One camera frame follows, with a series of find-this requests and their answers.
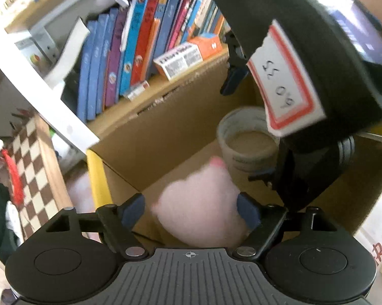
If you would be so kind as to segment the orange white toothpaste box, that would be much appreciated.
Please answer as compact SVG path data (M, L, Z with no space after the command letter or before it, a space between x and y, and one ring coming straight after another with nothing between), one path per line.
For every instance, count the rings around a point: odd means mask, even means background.
M202 33L155 58L153 63L159 74L170 81L222 50L218 35Z

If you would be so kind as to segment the wooden chess board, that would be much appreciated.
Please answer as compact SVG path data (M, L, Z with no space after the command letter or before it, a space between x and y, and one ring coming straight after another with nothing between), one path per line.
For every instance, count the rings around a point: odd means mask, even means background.
M23 202L16 206L23 239L34 232L72 201L56 158L49 125L33 116L6 145L23 186Z

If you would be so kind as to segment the white price label sticker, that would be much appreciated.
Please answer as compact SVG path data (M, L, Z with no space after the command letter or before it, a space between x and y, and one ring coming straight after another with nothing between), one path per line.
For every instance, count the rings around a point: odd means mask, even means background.
M271 134L282 138L326 119L316 88L277 20L247 66L263 98Z

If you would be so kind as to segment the red tassel ornament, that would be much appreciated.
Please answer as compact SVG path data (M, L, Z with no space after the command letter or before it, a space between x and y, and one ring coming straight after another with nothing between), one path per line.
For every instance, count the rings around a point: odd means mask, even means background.
M4 142L0 139L0 153L6 162L10 180L13 189L13 202L15 205L20 206L23 204L23 185L17 169L17 165L13 158L10 157L7 149L4 147Z

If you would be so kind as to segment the white bookshelf frame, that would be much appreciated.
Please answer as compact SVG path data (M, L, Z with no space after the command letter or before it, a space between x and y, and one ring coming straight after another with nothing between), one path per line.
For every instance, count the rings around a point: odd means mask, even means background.
M99 138L64 104L61 86L79 59L87 36L84 25L91 15L116 0L36 0L4 26L0 15L0 70L11 84L66 142L81 152ZM33 39L50 61L50 72L40 74L16 42Z

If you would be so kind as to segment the pink plush pig toy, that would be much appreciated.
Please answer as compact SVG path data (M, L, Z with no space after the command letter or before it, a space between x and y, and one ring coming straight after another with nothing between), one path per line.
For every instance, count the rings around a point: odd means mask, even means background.
M151 211L168 233L191 247L234 247L249 231L238 213L239 193L224 160L213 156L166 186Z

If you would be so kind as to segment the round metal tin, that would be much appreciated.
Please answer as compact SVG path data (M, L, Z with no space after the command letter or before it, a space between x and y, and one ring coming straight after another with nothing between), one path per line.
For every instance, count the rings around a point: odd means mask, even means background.
M275 169L280 140L268 131L264 108L231 111L219 122L216 138L228 167L248 174Z

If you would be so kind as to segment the row of leaning books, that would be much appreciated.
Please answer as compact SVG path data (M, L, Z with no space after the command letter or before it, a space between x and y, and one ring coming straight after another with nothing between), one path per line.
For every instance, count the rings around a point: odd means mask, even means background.
M94 120L125 97L129 100L159 74L153 60L202 33L219 36L225 18L213 0L120 1L85 27L76 115Z

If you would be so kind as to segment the pile of clothes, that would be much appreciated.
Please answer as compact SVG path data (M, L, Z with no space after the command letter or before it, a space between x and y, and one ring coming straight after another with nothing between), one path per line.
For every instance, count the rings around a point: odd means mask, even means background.
M6 264L23 242L19 214L10 201L10 192L0 183L0 261Z

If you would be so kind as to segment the yellow cardboard box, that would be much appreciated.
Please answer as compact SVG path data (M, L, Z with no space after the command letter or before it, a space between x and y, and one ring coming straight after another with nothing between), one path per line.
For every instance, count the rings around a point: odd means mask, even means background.
M170 182L221 154L220 120L236 108L261 103L251 78L233 95L220 94L226 61L221 52L172 82L155 76L139 97L120 100L89 123L99 137L87 151L96 207L120 205L137 192L151 205ZM355 143L349 167L314 201L354 235L382 197L382 143L360 136Z

